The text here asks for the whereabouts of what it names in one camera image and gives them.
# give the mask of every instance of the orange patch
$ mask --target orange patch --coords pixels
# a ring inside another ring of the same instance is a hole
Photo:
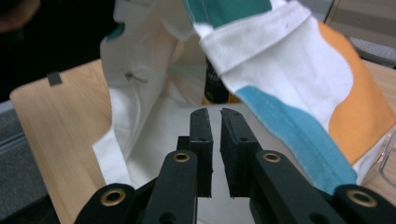
[[[331,138],[353,164],[379,141],[396,118],[348,40],[321,22],[318,28],[327,43],[347,61],[353,74],[352,90],[335,108],[329,125]]]

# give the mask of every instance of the wooden surface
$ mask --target wooden surface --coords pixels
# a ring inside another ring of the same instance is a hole
[[[396,111],[396,71],[366,65]],[[46,78],[11,93],[11,101],[62,223],[72,223],[105,182],[92,144],[110,127],[108,89],[100,61],[61,74],[63,84]]]

